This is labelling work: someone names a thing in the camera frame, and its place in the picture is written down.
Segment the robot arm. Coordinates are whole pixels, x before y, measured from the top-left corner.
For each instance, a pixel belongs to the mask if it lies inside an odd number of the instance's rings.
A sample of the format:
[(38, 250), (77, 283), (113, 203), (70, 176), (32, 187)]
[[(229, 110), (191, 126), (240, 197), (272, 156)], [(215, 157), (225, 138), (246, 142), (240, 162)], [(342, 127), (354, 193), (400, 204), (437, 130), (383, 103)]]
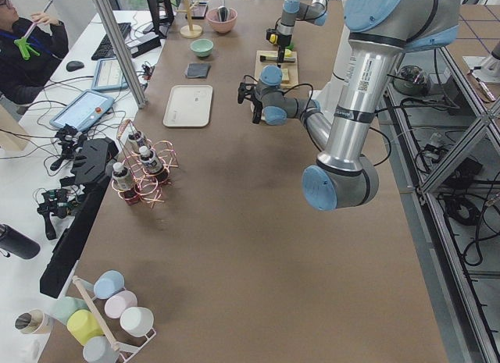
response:
[(298, 119), (318, 148), (302, 174), (307, 202), (320, 211), (371, 201), (379, 178), (362, 153), (377, 104), (405, 53), (451, 44), (458, 34), (461, 0), (346, 0), (344, 23), (351, 56), (332, 119), (311, 98), (289, 98), (278, 64), (262, 69), (255, 84), (241, 84), (240, 100), (253, 106), (253, 122), (282, 125)]
[(296, 22), (312, 23), (322, 26), (327, 20), (328, 3), (330, 0), (312, 0), (305, 4), (299, 0), (284, 0), (280, 19), (274, 28), (277, 37), (278, 53), (276, 64), (284, 62), (285, 49), (290, 45)]

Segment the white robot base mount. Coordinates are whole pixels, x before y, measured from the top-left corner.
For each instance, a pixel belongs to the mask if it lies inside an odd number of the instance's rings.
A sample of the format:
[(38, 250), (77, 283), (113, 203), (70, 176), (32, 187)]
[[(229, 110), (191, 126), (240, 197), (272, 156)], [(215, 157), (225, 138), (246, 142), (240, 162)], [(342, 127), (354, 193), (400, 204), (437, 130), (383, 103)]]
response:
[(336, 51), (330, 81), (320, 90), (311, 93), (321, 108), (321, 112), (329, 123), (332, 123), (334, 111), (337, 107), (341, 89), (344, 86), (352, 48), (348, 43), (350, 30), (345, 26), (344, 7), (347, 0), (312, 0), (313, 6), (318, 6), (320, 14), (328, 14), (328, 19), (334, 19), (334, 24), (339, 28), (338, 45), (333, 47)]

